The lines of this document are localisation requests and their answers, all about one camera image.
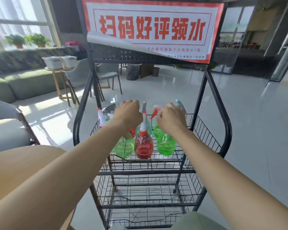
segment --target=perforated metal panel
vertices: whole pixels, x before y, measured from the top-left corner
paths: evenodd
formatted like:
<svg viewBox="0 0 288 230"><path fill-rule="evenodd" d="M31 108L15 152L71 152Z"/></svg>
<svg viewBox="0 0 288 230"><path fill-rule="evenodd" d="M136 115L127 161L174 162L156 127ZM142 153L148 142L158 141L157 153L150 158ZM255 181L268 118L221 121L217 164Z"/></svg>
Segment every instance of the perforated metal panel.
<svg viewBox="0 0 288 230"><path fill-rule="evenodd" d="M152 55L134 50L89 43L91 56L95 63L132 63L132 64L195 64L164 56Z"/></svg>

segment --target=hand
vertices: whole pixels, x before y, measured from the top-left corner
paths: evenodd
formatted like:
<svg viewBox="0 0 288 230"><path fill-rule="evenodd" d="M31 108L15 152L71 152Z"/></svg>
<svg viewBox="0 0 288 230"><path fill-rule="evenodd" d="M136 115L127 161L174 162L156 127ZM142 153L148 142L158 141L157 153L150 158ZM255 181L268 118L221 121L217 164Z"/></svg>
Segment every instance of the hand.
<svg viewBox="0 0 288 230"><path fill-rule="evenodd" d="M162 131L173 137L181 132L180 130L188 129L184 113L179 106L174 106L172 103L168 103L161 109L157 122Z"/></svg>
<svg viewBox="0 0 288 230"><path fill-rule="evenodd" d="M138 100L124 100L121 105L115 108L113 120L122 123L125 130L135 128L143 121L143 115L139 112L140 103Z"/></svg>

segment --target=black metal cart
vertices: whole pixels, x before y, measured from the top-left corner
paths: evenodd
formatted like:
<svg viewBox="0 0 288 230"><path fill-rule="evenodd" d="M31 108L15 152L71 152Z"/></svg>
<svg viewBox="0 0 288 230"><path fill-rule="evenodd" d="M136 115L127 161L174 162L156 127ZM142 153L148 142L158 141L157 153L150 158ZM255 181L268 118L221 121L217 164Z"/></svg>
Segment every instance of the black metal cart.
<svg viewBox="0 0 288 230"><path fill-rule="evenodd" d="M77 0L77 5L83 33L87 34L81 0ZM223 23L225 12L226 4L220 19L220 26ZM211 58L219 42L220 29L221 27L219 27L217 32ZM101 108L96 81L95 62L189 63L173 58L137 51L126 51L116 47L93 43L88 44L87 52L91 72L75 118L73 128L74 145L80 142L80 124L91 85L94 87L97 106ZM209 65L210 64L206 65L194 113L187 114L186 121L189 129L194 132L202 142L221 157L224 157L231 143L232 128L222 99L208 69ZM198 116L207 81L225 125L225 138L222 145L216 141ZM96 133L98 127L99 123L97 121L91 134ZM153 139L153 141L154 148L156 148L157 140ZM90 190L105 229L108 229L113 224L123 225L128 229L168 228L176 221L177 217L187 211L197 211L207 193L207 190L201 184L196 171L180 146L177 146L173 155L169 157L160 155L156 150L152 157L147 160L140 160L136 158L135 155L131 155L131 157L127 159L122 159L115 154L110 154L98 176L95 178L94 183L90 186Z"/></svg>

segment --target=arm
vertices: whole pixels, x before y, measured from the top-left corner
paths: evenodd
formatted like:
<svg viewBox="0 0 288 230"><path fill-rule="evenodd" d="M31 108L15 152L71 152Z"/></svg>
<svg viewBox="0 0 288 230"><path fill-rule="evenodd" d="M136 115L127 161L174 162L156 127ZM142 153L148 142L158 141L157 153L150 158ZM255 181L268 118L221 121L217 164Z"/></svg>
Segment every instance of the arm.
<svg viewBox="0 0 288 230"><path fill-rule="evenodd" d="M141 122L139 102L122 102L105 127L0 201L0 230L60 229L120 137Z"/></svg>
<svg viewBox="0 0 288 230"><path fill-rule="evenodd" d="M201 142L178 108L168 104L157 120L181 146L233 229L288 229L288 208Z"/></svg>

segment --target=orange spray trigger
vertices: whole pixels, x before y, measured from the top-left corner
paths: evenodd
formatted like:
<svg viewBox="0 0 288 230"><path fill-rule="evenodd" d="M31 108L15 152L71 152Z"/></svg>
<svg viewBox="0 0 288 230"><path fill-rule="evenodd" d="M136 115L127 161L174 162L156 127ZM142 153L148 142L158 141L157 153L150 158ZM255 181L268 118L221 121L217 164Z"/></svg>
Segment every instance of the orange spray trigger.
<svg viewBox="0 0 288 230"><path fill-rule="evenodd" d="M158 110L157 110L157 108L155 108L155 110L154 110L153 114L151 115L150 119L153 119L156 116L157 113L158 113Z"/></svg>

